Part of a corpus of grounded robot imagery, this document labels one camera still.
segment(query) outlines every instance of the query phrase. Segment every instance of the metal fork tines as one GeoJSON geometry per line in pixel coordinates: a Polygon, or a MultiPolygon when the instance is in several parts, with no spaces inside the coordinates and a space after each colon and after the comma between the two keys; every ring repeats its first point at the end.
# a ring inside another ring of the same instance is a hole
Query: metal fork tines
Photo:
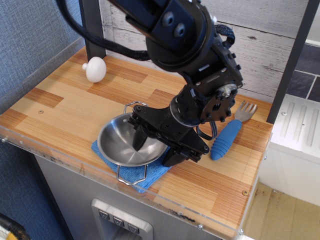
{"type": "Polygon", "coordinates": [[[243,101],[237,111],[235,112],[235,119],[240,120],[241,122],[247,121],[252,117],[253,114],[255,114],[257,110],[257,105],[253,103],[249,103],[246,101],[243,101]]]}

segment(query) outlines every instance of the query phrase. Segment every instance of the blue fork handle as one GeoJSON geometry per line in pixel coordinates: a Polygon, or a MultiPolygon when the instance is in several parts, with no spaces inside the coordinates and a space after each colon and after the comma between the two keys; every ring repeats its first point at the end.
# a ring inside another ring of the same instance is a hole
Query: blue fork handle
{"type": "Polygon", "coordinates": [[[218,160],[228,152],[241,127],[242,122],[238,119],[232,120],[224,127],[211,147],[212,160],[218,160]]]}

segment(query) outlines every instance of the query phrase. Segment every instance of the blue towel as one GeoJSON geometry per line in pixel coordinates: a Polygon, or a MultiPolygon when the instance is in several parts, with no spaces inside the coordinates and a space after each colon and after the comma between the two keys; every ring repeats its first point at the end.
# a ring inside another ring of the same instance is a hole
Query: blue towel
{"type": "MultiPolygon", "coordinates": [[[[117,165],[113,162],[107,160],[98,148],[98,141],[95,141],[91,149],[116,173],[117,172],[117,165]]],[[[164,154],[159,157],[157,160],[148,164],[147,172],[146,172],[146,179],[142,182],[139,182],[138,185],[141,188],[137,188],[133,186],[139,193],[144,193],[145,190],[148,189],[155,181],[157,181],[163,174],[165,174],[171,167],[166,167],[162,165],[162,162],[168,152],[169,148],[164,152],[164,154]]],[[[145,167],[144,166],[137,166],[137,167],[126,167],[122,166],[120,168],[120,177],[124,180],[134,183],[139,179],[144,178],[145,167]]]]}

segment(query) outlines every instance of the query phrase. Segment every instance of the wooden floor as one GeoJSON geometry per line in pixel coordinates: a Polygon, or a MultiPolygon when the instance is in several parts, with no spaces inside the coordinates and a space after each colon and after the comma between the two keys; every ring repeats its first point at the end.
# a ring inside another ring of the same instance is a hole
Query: wooden floor
{"type": "Polygon", "coordinates": [[[254,240],[319,240],[320,206],[259,183],[244,234],[254,240]]]}

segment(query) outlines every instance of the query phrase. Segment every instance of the button panel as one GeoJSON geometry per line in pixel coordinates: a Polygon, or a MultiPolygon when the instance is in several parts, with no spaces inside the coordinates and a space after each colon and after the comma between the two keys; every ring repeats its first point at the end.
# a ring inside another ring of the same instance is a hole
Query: button panel
{"type": "Polygon", "coordinates": [[[92,200],[91,207],[99,233],[104,239],[109,239],[110,228],[119,226],[127,230],[126,235],[134,239],[154,240],[152,225],[141,218],[96,198],[92,200]]]}

